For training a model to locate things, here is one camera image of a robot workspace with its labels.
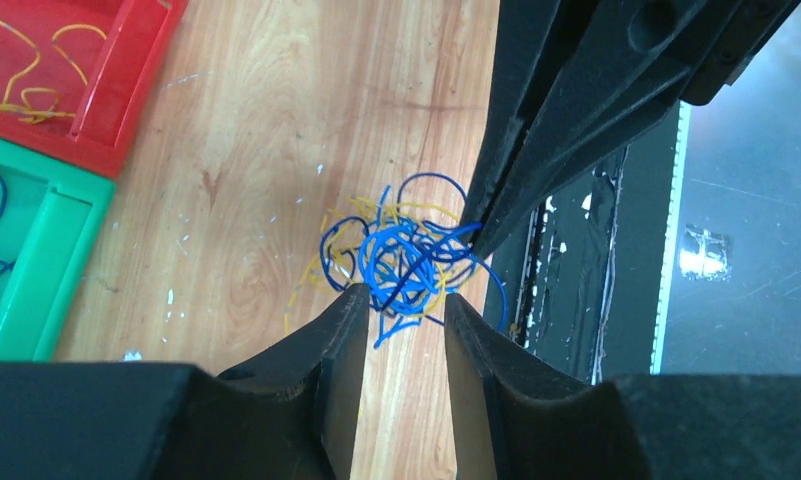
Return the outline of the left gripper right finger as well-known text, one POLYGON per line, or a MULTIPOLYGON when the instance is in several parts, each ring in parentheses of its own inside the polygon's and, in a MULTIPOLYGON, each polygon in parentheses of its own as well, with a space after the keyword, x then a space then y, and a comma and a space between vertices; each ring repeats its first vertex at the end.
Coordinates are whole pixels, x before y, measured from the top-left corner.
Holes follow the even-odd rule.
POLYGON ((497 333, 458 294, 444 322, 462 479, 801 479, 801 376, 588 385, 497 333))

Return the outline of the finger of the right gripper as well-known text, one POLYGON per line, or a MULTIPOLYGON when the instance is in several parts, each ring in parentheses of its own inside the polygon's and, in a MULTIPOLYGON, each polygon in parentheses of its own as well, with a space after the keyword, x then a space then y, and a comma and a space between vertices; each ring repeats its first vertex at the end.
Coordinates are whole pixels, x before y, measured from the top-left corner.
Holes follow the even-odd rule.
POLYGON ((602 1, 502 1, 487 121, 460 223, 485 223, 555 78, 602 1))

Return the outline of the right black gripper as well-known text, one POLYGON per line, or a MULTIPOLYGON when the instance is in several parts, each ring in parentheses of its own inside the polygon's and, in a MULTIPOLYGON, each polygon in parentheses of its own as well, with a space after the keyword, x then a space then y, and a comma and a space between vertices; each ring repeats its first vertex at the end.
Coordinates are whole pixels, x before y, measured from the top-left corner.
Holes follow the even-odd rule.
POLYGON ((733 84, 797 1, 602 1, 559 71, 488 217, 472 233, 486 257, 545 198, 659 123, 733 84))

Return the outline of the cable ball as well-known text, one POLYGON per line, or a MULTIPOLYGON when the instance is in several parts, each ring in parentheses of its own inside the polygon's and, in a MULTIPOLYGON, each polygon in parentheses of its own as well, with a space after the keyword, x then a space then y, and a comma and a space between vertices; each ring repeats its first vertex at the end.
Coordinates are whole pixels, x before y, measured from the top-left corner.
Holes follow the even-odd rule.
POLYGON ((342 293, 356 283, 368 289, 369 308, 378 316, 379 348, 395 334, 425 321, 439 324, 441 305, 484 271, 495 283, 501 311, 495 329, 509 331, 509 305, 503 282, 490 264, 472 253, 460 238, 480 230, 478 223, 459 225, 451 210, 435 204, 407 201, 404 193, 415 180, 436 179, 454 187, 465 199, 465 189, 437 172, 416 173, 397 188, 386 186, 378 200, 353 197, 356 211, 344 216, 329 210, 321 225, 318 252, 296 284, 283 313, 283 328, 291 334, 291 312, 298 292, 325 283, 342 293))

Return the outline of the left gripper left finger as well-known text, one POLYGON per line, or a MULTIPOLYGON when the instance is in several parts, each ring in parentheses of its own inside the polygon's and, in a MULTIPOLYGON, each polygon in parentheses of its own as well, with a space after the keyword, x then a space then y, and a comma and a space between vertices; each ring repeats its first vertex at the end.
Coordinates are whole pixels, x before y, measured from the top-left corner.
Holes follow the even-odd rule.
POLYGON ((0 362, 0 479, 346 479, 368 315, 367 289, 353 285, 218 375, 0 362))

